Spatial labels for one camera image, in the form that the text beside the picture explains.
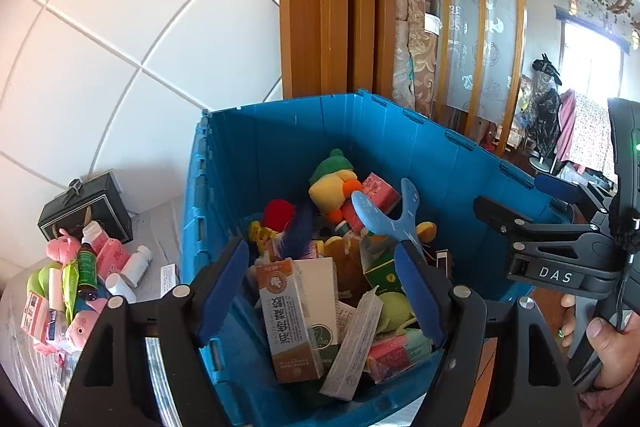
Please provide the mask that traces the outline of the person right hand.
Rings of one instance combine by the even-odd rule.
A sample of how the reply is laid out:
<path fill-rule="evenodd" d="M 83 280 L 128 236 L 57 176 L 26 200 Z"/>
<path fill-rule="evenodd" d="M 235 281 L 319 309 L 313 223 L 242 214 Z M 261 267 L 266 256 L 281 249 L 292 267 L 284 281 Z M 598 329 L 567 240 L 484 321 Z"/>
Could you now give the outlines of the person right hand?
<path fill-rule="evenodd" d="M 601 317 L 591 320 L 586 335 L 602 363 L 594 387 L 613 389 L 634 373 L 639 360 L 639 334 L 639 315 L 634 312 L 629 315 L 623 332 L 617 332 Z"/>

